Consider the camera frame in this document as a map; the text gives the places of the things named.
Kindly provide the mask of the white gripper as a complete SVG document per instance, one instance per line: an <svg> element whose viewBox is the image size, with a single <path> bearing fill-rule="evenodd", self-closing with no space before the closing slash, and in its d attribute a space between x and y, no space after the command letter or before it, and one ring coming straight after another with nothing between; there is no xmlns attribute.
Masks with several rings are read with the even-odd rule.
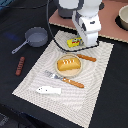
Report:
<svg viewBox="0 0 128 128"><path fill-rule="evenodd" d="M101 23L98 12L102 0L73 0L72 21L86 47L97 44Z"/></svg>

